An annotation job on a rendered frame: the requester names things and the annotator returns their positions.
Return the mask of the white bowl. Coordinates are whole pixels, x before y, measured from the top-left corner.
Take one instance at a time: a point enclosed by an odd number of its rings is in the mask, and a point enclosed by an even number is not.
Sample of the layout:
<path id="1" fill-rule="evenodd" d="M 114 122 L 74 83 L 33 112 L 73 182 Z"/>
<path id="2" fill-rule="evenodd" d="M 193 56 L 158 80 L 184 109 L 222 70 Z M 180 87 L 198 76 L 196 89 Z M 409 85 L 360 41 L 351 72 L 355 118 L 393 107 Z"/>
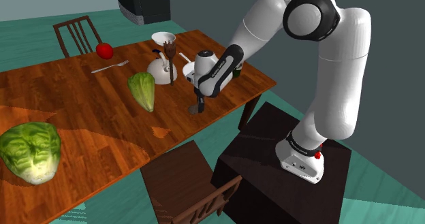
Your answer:
<path id="1" fill-rule="evenodd" d="M 152 40 L 162 46 L 166 42 L 174 42 L 176 40 L 176 36 L 173 33 L 160 31 L 151 35 Z"/>

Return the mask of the red apple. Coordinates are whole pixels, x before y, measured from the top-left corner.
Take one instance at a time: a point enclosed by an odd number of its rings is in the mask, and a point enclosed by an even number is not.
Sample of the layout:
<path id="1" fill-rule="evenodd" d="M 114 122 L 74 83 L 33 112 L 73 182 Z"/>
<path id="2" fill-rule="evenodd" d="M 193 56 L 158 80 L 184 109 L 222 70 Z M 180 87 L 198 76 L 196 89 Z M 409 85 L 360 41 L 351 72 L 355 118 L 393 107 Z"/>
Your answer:
<path id="1" fill-rule="evenodd" d="M 96 46 L 96 53 L 102 59 L 111 59 L 113 57 L 113 48 L 110 44 L 100 43 Z"/>

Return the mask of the white saucepan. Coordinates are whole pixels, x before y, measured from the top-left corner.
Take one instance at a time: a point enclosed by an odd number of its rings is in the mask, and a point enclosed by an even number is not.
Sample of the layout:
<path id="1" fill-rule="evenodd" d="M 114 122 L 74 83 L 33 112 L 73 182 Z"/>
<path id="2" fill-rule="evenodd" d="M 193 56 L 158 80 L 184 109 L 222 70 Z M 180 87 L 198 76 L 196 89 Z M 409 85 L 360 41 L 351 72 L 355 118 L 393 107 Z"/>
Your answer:
<path id="1" fill-rule="evenodd" d="M 189 82 L 193 82 L 193 76 L 194 76 L 194 61 L 191 61 L 189 58 L 187 58 L 183 53 L 179 53 L 179 55 L 182 56 L 187 61 L 187 64 L 183 67 L 183 75 Z"/>

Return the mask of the dark robot stand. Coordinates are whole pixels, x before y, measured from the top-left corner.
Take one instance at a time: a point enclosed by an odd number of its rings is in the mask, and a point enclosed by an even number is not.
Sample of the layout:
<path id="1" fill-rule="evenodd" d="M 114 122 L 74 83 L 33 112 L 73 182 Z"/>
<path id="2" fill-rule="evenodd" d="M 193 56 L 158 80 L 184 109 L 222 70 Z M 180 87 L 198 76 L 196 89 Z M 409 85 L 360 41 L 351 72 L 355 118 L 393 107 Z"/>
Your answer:
<path id="1" fill-rule="evenodd" d="M 214 186 L 242 176 L 224 208 L 236 224 L 339 224 L 351 150 L 326 140 L 323 178 L 311 184 L 284 170 L 275 153 L 297 124 L 265 102 L 217 159 Z"/>

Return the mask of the brown wooden slatted chair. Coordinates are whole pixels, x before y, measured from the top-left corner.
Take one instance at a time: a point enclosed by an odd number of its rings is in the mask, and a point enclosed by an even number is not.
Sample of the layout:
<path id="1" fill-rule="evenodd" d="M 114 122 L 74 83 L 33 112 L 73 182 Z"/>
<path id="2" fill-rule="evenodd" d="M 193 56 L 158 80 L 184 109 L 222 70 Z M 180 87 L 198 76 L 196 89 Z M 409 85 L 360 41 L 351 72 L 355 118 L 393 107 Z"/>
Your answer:
<path id="1" fill-rule="evenodd" d="M 63 55 L 65 58 L 69 58 L 69 52 L 67 51 L 65 47 L 65 43 L 63 41 L 63 37 L 60 32 L 61 27 L 67 27 L 67 30 L 69 31 L 71 37 L 73 38 L 77 49 L 79 50 L 80 54 L 88 54 L 90 52 L 93 52 L 93 49 L 88 41 L 88 38 L 86 36 L 86 33 L 84 32 L 84 29 L 82 27 L 82 21 L 86 21 L 91 28 L 93 35 L 95 36 L 98 44 L 102 43 L 102 40 L 99 36 L 99 33 L 97 32 L 95 26 L 93 25 L 91 19 L 89 16 L 81 16 L 79 18 L 71 19 L 65 22 L 60 22 L 58 24 L 53 25 L 54 32 L 56 34 L 58 43 L 60 45 L 60 48 L 63 52 Z"/>
<path id="2" fill-rule="evenodd" d="M 213 171 L 190 141 L 140 168 L 158 224 L 198 224 L 220 215 L 238 190 L 242 176 L 216 188 Z"/>

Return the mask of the brown wooden dining table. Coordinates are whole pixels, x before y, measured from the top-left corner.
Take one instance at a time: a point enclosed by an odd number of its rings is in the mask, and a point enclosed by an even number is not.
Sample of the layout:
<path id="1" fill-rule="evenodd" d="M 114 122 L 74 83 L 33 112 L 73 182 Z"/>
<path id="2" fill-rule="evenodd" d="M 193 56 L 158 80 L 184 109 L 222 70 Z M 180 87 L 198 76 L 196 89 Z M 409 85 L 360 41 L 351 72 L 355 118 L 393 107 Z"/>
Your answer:
<path id="1" fill-rule="evenodd" d="M 250 64 L 201 114 L 189 113 L 193 85 L 179 75 L 157 86 L 147 112 L 127 87 L 155 58 L 154 41 L 50 61 L 0 73 L 0 134 L 33 121 L 53 124 L 61 137 L 54 178 L 30 185 L 0 161 L 0 224 L 47 224 L 239 107 L 251 113 L 274 80 Z M 122 67 L 96 69 L 129 60 Z"/>

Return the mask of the white kettle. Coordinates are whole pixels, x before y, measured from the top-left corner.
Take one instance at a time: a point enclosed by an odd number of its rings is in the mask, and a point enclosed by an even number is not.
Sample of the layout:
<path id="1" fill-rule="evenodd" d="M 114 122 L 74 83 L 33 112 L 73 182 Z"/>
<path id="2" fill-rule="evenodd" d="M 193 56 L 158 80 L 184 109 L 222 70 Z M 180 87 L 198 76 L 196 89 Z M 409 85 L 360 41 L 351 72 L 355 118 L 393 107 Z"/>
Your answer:
<path id="1" fill-rule="evenodd" d="M 147 68 L 147 72 L 150 73 L 154 79 L 155 84 L 174 84 L 174 81 L 177 79 L 178 73 L 175 65 L 172 65 L 172 74 L 170 72 L 170 62 L 166 59 L 164 53 L 158 49 L 154 49 L 153 52 L 156 52 L 160 55 L 159 58 L 153 60 Z"/>

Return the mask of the brown wooden utensil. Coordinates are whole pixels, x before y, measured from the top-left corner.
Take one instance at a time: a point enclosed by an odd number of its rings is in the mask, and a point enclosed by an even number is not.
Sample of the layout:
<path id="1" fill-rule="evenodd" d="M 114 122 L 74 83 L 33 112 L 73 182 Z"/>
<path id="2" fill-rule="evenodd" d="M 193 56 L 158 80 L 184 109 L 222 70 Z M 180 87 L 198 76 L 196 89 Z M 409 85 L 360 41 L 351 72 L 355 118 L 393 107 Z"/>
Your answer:
<path id="1" fill-rule="evenodd" d="M 173 64 L 173 58 L 176 54 L 176 44 L 174 42 L 164 42 L 163 43 L 164 51 L 166 56 L 169 60 L 169 67 L 170 67 L 170 84 L 174 85 L 174 64 Z"/>

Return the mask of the green romaine lettuce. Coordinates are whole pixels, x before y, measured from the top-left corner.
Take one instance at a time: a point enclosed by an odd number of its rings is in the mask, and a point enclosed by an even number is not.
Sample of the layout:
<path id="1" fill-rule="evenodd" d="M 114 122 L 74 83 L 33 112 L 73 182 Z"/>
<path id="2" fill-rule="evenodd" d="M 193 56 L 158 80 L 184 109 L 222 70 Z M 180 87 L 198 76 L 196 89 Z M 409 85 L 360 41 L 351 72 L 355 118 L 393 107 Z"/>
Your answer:
<path id="1" fill-rule="evenodd" d="M 129 77 L 127 86 L 136 102 L 147 112 L 154 110 L 155 79 L 148 72 L 139 72 Z"/>

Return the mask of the dark cabinet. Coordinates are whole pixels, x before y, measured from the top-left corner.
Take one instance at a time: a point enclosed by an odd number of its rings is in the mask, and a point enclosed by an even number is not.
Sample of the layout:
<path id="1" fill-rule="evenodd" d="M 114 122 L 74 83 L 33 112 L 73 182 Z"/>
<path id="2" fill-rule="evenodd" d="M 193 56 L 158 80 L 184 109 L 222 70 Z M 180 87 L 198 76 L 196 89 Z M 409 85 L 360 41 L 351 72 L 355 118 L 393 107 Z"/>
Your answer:
<path id="1" fill-rule="evenodd" d="M 171 20 L 170 0 L 118 0 L 121 13 L 136 25 Z"/>

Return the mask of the round green lettuce head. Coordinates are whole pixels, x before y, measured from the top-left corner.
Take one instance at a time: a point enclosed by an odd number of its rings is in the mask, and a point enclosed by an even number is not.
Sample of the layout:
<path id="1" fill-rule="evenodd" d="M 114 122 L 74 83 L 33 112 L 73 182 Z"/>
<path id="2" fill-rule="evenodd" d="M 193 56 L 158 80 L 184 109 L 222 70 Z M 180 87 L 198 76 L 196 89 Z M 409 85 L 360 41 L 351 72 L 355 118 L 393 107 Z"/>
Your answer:
<path id="1" fill-rule="evenodd" d="M 28 122 L 0 135 L 0 158 L 17 177 L 32 185 L 51 180 L 61 158 L 61 138 L 50 123 Z"/>

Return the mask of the silver fork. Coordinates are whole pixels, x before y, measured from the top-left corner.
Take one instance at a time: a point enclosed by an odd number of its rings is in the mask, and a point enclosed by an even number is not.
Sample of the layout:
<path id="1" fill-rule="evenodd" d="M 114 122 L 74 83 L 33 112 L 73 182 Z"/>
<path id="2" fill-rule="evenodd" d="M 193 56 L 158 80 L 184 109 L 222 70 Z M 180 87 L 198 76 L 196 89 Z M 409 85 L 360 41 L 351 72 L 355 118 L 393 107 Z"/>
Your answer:
<path id="1" fill-rule="evenodd" d="M 111 67 L 122 67 L 122 66 L 124 66 L 124 65 L 126 65 L 126 64 L 128 64 L 128 63 L 129 63 L 129 60 L 126 60 L 126 61 L 123 61 L 123 62 L 121 62 L 121 63 L 117 63 L 117 64 L 115 64 L 115 65 L 110 65 L 110 66 L 107 66 L 107 67 L 103 67 L 103 68 L 101 68 L 101 69 L 96 69 L 96 70 L 92 71 L 91 73 L 92 73 L 92 74 L 94 74 L 94 73 L 97 73 L 97 72 L 100 72 L 100 71 L 103 71 L 103 70 L 109 69 L 109 68 L 111 68 Z"/>

